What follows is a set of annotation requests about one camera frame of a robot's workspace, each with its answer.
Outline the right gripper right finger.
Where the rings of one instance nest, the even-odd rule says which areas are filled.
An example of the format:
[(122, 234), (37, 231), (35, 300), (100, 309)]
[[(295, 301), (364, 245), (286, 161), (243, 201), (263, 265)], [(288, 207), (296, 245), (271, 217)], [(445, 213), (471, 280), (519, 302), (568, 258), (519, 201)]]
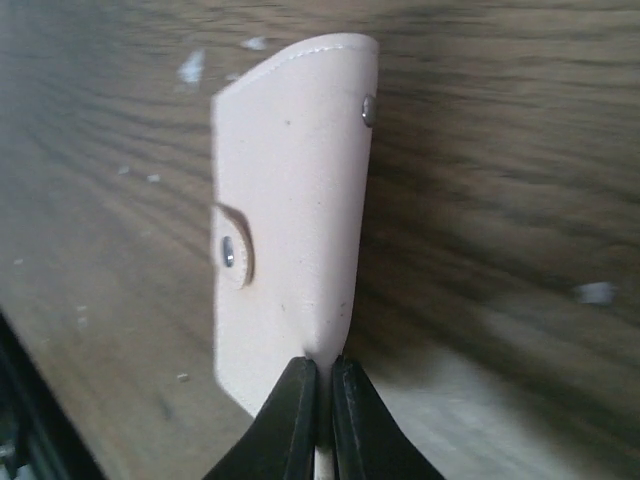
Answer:
[(361, 364), (344, 356), (332, 367), (334, 456), (340, 479), (441, 479), (406, 437)]

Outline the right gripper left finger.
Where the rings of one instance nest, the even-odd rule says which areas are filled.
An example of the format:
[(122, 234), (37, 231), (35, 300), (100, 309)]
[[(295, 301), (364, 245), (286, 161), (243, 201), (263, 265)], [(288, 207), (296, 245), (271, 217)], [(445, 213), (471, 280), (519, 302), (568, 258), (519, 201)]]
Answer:
[(289, 361), (241, 439), (207, 479), (310, 479), (317, 434), (317, 367)]

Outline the pink leather card holder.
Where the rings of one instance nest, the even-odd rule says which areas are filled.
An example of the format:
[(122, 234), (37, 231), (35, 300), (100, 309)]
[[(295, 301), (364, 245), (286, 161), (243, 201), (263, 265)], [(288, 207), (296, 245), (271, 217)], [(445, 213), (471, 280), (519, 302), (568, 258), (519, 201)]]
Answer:
[(213, 97), (214, 373), (251, 415), (292, 358), (327, 374), (344, 347), (377, 83), (377, 42), (340, 33)]

